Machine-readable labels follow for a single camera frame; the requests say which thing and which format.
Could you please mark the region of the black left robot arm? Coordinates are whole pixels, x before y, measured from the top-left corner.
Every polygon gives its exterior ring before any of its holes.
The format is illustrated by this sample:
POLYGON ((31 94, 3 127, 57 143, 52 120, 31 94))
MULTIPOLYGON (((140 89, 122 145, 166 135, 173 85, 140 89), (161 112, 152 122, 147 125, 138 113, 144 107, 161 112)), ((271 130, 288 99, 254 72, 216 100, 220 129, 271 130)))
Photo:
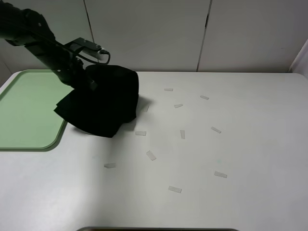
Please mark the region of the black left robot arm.
POLYGON ((10 3, 0 3, 0 37, 13 46, 23 46, 59 80, 75 89, 95 90, 97 84, 83 68, 79 53, 89 48, 82 38, 65 45, 59 43, 43 15, 31 9, 21 10, 10 3))

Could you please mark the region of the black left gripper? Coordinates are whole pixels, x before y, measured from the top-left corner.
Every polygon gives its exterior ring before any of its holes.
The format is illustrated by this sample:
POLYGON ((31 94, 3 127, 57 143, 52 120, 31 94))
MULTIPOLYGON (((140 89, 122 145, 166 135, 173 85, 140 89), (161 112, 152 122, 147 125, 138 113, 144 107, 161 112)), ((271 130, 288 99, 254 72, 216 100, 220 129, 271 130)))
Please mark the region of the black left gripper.
POLYGON ((68 51, 60 52, 56 57, 57 65, 54 73, 62 83, 74 89, 96 90, 97 83, 86 73, 80 59, 68 51))

